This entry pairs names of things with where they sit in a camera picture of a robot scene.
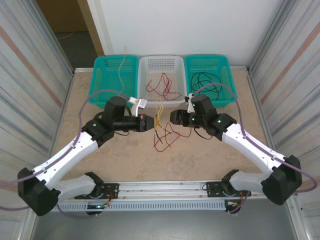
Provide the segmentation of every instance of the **teal plastic basket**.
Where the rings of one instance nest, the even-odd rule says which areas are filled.
[[[102,89],[112,89],[121,92],[122,84],[119,79],[118,69],[124,55],[101,56],[94,61],[92,80],[89,95]],[[137,97],[138,91],[138,64],[137,56],[127,55],[120,69],[120,76],[124,84],[123,94],[128,97]],[[104,108],[106,102],[113,96],[112,92],[102,92],[93,96],[89,103]]]
[[[235,96],[236,87],[231,74],[228,59],[223,55],[189,55],[184,59],[187,93],[194,93],[210,83],[222,83],[229,87]],[[212,86],[201,94],[206,94],[215,108],[223,108],[235,100],[228,90],[221,86]]]

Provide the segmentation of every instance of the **white basket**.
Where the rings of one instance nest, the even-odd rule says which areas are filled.
[[[157,87],[162,73],[165,73],[172,81],[170,92],[180,93],[181,96],[179,98],[175,100],[166,100],[163,96],[160,96],[155,91],[147,91],[146,87],[150,81],[150,87]],[[162,94],[165,88],[166,84],[164,81],[161,81],[159,86],[156,88],[156,91]],[[166,98],[174,99],[178,96],[179,94],[168,94]],[[146,107],[155,108],[163,104],[165,108],[176,108],[185,102],[185,96],[187,96],[187,85],[185,65],[182,57],[159,55],[144,56],[140,59],[137,97],[144,98],[148,101]]]

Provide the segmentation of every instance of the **beige tabletop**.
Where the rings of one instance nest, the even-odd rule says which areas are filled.
[[[243,114],[245,129],[258,140],[265,143],[265,137],[258,118],[253,97],[243,70],[232,71],[238,101]],[[78,112],[88,97],[92,73],[84,72],[75,75],[69,102],[59,134],[56,152],[68,144],[77,134]],[[174,108],[165,108],[161,121],[169,121]],[[239,121],[235,103],[218,108],[219,113],[227,113]],[[91,120],[101,108],[87,104],[82,113],[82,122]],[[155,117],[154,108],[144,111]],[[188,135],[190,129],[173,125],[175,131]],[[147,132],[130,132],[128,136],[115,135],[98,150],[91,153],[72,168],[64,177],[71,179],[86,172],[94,172],[104,181],[185,181],[185,180],[218,180],[232,169],[244,172],[259,173],[260,170],[244,155],[216,138],[205,140],[193,131],[188,138],[179,137],[164,152],[154,148],[154,130]],[[159,143],[159,149],[166,144]]]

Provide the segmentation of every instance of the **corrugated metal wall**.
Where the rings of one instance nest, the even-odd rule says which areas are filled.
[[[47,159],[68,87],[66,62],[33,1],[0,1],[0,183]],[[0,188],[0,205],[25,206],[17,186]],[[23,211],[0,211],[0,239],[14,239]]]
[[[320,1],[287,1],[263,50],[250,67],[277,150],[293,154],[320,180]],[[312,182],[304,178],[303,186]],[[320,239],[320,187],[299,195]]]

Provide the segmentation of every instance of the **plastic basket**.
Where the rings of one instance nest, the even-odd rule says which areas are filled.
[[[189,55],[184,59],[184,63],[188,94],[194,93],[209,82],[221,82],[229,87],[235,96],[237,96],[229,62],[225,56]],[[216,88],[212,86],[200,93],[206,94],[211,99],[215,108],[223,108],[229,103],[235,102],[229,91],[221,86],[216,86]]]
[[[101,56],[94,61],[92,80],[89,95],[102,89],[113,89],[121,92],[122,84],[119,79],[118,69],[124,55]],[[127,55],[120,69],[120,76],[124,85],[123,94],[128,97],[137,97],[138,85],[138,57]],[[89,103],[104,108],[106,102],[116,93],[102,92],[89,100]]]
[[[162,74],[172,81],[170,92],[175,94],[168,94],[165,99],[155,91],[147,91],[151,88],[156,88],[158,93],[163,94],[166,88],[166,82],[160,81]],[[138,98],[147,99],[147,107],[155,108],[161,104],[165,108],[176,108],[185,102],[187,95],[186,74],[184,60],[180,56],[144,56],[139,61],[138,73]]]

